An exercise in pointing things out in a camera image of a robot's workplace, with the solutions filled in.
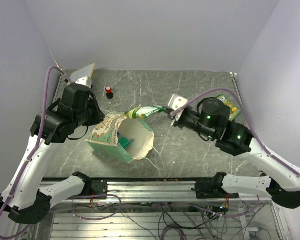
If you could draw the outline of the green illustrated paper bag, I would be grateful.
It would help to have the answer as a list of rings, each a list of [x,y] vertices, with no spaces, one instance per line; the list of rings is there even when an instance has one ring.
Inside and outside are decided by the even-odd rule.
[[[97,153],[124,163],[150,159],[155,133],[143,119],[129,118],[122,112],[107,112],[85,140]]]

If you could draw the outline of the yellow green candy packet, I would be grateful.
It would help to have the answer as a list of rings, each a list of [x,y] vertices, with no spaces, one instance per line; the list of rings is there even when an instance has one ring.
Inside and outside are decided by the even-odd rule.
[[[162,113],[166,110],[165,107],[153,105],[153,106],[139,106],[132,110],[127,111],[124,116],[129,119],[146,119],[150,116]]]

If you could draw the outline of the green spring tea candy packet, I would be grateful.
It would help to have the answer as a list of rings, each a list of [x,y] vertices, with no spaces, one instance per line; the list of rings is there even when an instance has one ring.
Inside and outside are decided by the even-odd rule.
[[[230,108],[229,120],[235,122],[236,118],[241,115],[241,110],[223,94],[218,95],[216,99],[220,100],[225,106]]]

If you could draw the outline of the teal candy packet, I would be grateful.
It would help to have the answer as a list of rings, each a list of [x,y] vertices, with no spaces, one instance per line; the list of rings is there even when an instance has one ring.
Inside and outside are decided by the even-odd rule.
[[[118,138],[118,144],[121,145],[124,149],[126,149],[134,142],[134,140],[134,138],[120,136]]]

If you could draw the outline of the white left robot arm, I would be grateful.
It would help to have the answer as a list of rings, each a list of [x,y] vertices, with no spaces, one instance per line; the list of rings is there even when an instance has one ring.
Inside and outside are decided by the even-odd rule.
[[[55,153],[71,140],[75,130],[98,125],[104,119],[90,86],[67,85],[62,97],[36,116],[17,172],[0,194],[0,210],[17,224],[35,225],[60,202],[74,196],[88,198],[92,179],[81,172],[48,187],[42,187],[41,182]]]

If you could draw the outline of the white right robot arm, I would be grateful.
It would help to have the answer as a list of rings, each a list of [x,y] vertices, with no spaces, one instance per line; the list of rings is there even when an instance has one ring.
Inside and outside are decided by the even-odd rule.
[[[215,147],[222,152],[243,159],[264,173],[247,177],[218,172],[208,183],[195,184],[198,198],[250,194],[271,198],[287,209],[300,207],[300,167],[271,153],[247,127],[231,121],[231,108],[221,100],[205,98],[197,104],[196,110],[187,106],[187,102],[177,94],[171,97],[165,112],[172,118],[172,126],[194,131],[205,142],[215,142]]]

